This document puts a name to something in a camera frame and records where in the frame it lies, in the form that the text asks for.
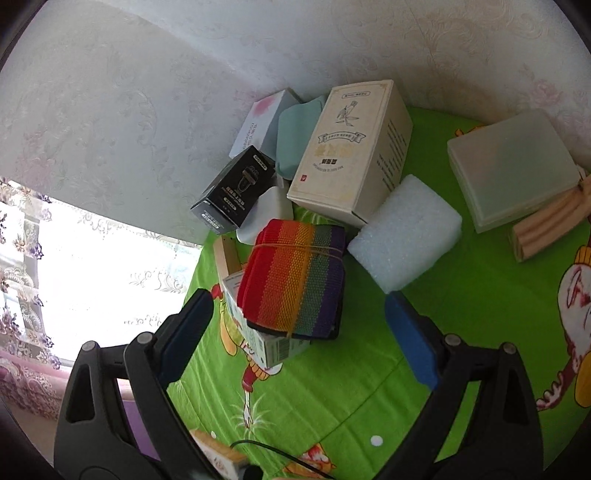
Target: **black box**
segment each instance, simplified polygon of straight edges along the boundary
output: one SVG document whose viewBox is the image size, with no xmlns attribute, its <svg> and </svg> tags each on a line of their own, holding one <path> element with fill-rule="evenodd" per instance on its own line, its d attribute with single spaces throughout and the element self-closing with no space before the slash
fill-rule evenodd
<svg viewBox="0 0 591 480">
<path fill-rule="evenodd" d="M 270 187 L 275 164 L 255 147 L 230 160 L 191 211 L 218 234 L 242 225 L 256 200 Z"/>
</svg>

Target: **plastic storage case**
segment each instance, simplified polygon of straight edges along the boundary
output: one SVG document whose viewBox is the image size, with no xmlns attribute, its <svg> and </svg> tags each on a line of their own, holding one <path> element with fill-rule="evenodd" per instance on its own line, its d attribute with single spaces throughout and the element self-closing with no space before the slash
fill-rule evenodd
<svg viewBox="0 0 591 480">
<path fill-rule="evenodd" d="M 542 110 L 454 138 L 447 150 L 478 233 L 535 212 L 580 180 Z"/>
</svg>

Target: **folded rainbow woven belt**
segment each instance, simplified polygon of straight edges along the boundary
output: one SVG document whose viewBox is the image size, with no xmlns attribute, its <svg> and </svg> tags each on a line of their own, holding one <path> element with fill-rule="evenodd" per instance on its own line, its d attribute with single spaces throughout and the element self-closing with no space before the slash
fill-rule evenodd
<svg viewBox="0 0 591 480">
<path fill-rule="evenodd" d="M 345 230 L 271 220 L 259 233 L 237 304 L 251 328 L 294 338 L 333 338 L 345 283 Z"/>
</svg>

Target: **curtain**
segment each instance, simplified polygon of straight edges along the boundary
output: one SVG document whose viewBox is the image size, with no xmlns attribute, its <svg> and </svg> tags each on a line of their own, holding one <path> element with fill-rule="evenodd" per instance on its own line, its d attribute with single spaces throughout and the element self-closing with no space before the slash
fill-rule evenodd
<svg viewBox="0 0 591 480">
<path fill-rule="evenodd" d="M 4 178 L 0 202 L 0 394 L 56 419 L 82 343 L 155 331 L 182 306 L 200 247 Z"/>
</svg>

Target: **black cable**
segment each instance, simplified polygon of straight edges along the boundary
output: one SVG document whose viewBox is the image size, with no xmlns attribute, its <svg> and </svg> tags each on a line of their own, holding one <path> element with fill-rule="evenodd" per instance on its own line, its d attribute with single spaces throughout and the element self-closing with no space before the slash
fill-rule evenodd
<svg viewBox="0 0 591 480">
<path fill-rule="evenodd" d="M 285 458 L 289 458 L 292 462 L 299 463 L 301 466 L 307 468 L 308 470 L 321 475 L 322 478 L 329 478 L 330 480 L 335 480 L 334 476 L 330 476 L 328 473 L 324 473 L 322 470 L 318 470 L 316 467 L 313 467 L 306 463 L 299 458 L 290 455 L 289 453 L 285 453 L 283 450 L 279 450 L 279 448 L 272 447 L 271 445 L 267 445 L 266 443 L 257 442 L 256 440 L 237 440 L 233 444 L 230 445 L 230 448 L 234 448 L 236 445 L 240 445 L 241 443 L 252 443 L 253 445 L 257 445 L 259 447 L 266 448 L 272 452 L 278 453 L 279 455 L 283 455 Z"/>
</svg>

